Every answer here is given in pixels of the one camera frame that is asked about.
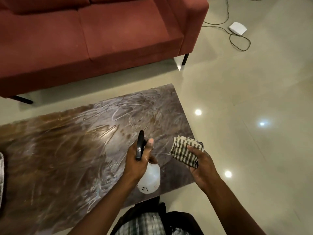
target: sofa leg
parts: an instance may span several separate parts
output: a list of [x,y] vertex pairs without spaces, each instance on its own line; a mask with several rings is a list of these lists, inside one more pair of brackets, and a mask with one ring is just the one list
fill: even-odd
[[23,103],[26,103],[26,104],[29,104],[31,105],[32,103],[34,103],[33,101],[29,100],[29,99],[26,99],[26,98],[23,98],[23,97],[20,97],[20,96],[17,96],[17,95],[14,95],[14,96],[10,96],[8,97],[10,99],[13,99],[13,100],[16,100],[16,101],[19,101],[19,102],[23,102]]
[[189,56],[189,54],[185,54],[184,60],[182,61],[182,66],[184,66],[186,64],[188,56]]

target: hand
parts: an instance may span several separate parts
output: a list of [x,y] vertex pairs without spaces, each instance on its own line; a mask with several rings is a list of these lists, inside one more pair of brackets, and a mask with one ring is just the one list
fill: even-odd
[[216,171],[211,156],[206,151],[202,152],[191,146],[187,146],[187,149],[198,158],[198,168],[189,167],[189,169],[196,184],[206,193],[206,190],[210,188],[217,179],[220,179],[220,176]]
[[137,140],[129,147],[126,155],[126,164],[123,176],[134,183],[138,183],[147,170],[148,162],[157,164],[157,159],[151,155],[153,149],[153,138],[150,138],[143,150],[140,161],[136,161]]

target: cleaning rag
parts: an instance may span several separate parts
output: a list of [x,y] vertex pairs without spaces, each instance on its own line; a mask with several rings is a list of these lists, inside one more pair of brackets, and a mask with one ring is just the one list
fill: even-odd
[[187,145],[197,148],[202,152],[204,151],[202,142],[192,138],[178,136],[177,138],[174,138],[170,154],[176,160],[185,163],[190,167],[198,168],[198,158],[187,149]]

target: tiled floor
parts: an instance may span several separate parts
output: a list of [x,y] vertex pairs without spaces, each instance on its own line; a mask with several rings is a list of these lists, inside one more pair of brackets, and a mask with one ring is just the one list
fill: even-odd
[[[206,21],[224,21],[225,0],[209,3]],[[223,26],[243,23],[248,51],[235,50],[222,30],[203,28],[181,71],[167,60],[26,94],[33,106],[1,98],[0,123],[173,83],[195,137],[266,233],[313,234],[312,10],[313,0],[229,0]],[[161,200],[193,214],[205,234],[225,234],[195,184]]]

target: white router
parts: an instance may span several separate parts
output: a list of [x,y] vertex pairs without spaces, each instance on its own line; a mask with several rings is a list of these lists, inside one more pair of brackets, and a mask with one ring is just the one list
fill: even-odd
[[232,23],[229,29],[236,35],[243,35],[247,31],[247,28],[239,22]]

